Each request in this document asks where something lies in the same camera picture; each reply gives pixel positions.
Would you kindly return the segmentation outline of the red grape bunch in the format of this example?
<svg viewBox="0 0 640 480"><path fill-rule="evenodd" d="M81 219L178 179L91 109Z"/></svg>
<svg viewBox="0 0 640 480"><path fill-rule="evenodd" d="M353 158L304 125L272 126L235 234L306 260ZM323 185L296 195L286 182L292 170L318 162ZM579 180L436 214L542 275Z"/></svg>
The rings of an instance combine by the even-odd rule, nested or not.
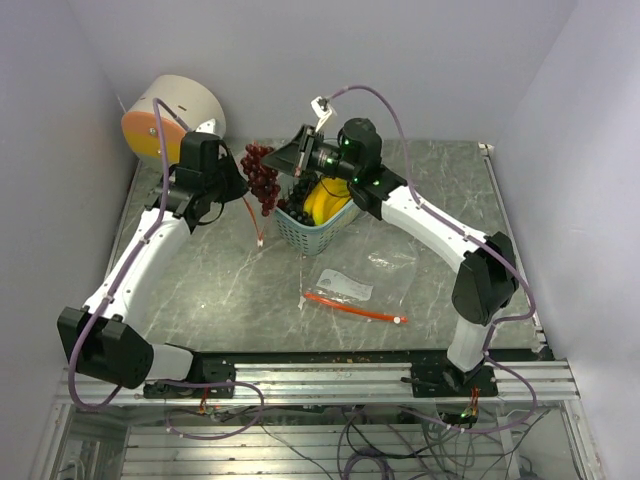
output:
<svg viewBox="0 0 640 480"><path fill-rule="evenodd" d="M245 146L245 153L240 161L250 193L259 201L263 217L268 217L273 212L281 192L277 180L278 171L262 163L262 159L273 151L271 146L250 143Z"/></svg>

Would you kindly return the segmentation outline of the clear zip bag orange zipper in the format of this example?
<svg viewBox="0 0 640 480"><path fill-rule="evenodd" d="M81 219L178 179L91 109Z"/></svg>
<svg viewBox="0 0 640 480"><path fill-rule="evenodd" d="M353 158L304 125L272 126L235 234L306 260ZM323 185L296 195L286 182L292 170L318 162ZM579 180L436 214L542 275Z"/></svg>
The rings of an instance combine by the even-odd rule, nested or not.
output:
<svg viewBox="0 0 640 480"><path fill-rule="evenodd" d="M245 210L249 215L249 232L255 240L258 249L266 246L267 237L274 223L275 210L272 209L267 216L262 215L262 204L250 193L242 197Z"/></svg>

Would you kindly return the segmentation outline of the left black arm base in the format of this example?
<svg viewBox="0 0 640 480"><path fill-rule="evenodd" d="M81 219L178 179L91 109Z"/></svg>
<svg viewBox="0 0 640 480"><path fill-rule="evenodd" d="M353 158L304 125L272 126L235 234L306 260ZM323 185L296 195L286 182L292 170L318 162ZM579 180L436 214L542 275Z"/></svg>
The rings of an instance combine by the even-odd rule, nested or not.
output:
<svg viewBox="0 0 640 480"><path fill-rule="evenodd" d="M236 379L236 369L232 363L221 355L214 353L197 353L185 380L180 380L180 386L168 385L157 380L146 383L143 397L148 400L181 400L202 398L207 393L208 398L230 399L234 393L231 382ZM223 386L203 388L184 386L184 383L223 383Z"/></svg>

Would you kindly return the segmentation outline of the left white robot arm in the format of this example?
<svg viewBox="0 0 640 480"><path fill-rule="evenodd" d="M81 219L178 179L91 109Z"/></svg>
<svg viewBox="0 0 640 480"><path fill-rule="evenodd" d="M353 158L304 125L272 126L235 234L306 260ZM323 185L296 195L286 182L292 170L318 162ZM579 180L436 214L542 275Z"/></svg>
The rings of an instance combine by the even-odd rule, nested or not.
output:
<svg viewBox="0 0 640 480"><path fill-rule="evenodd" d="M136 329L156 282L204 225L213 204L243 197L246 181L225 142L192 131L181 140L179 161L153 190L136 233L117 264L81 308L65 308L57 328L72 375L82 374L134 389L145 381L168 380L182 397L203 387L195 354L182 347L152 344Z"/></svg>

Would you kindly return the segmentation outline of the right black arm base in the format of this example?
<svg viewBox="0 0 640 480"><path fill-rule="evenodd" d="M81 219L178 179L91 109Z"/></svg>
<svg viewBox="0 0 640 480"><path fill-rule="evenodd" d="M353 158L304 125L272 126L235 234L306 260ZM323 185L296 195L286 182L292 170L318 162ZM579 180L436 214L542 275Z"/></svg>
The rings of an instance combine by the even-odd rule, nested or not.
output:
<svg viewBox="0 0 640 480"><path fill-rule="evenodd" d="M470 398L473 393L481 397L498 395L492 367L480 363L471 371L462 372L444 356L413 361L409 373L400 381L411 386L415 398Z"/></svg>

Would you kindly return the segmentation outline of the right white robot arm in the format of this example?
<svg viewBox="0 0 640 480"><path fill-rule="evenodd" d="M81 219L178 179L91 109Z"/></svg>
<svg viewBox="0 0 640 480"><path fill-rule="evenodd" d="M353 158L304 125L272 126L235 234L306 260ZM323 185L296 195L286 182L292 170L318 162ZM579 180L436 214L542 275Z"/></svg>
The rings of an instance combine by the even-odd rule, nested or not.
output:
<svg viewBox="0 0 640 480"><path fill-rule="evenodd" d="M304 125L261 163L291 177L315 171L346 181L362 211L413 236L449 265L456 274L451 301L458 321L447 349L450 365L440 380L455 396L471 389L484 362L490 325L519 288L509 237L472 229L411 190L407 180L383 164L382 139L365 118L348 120L336 144Z"/></svg>

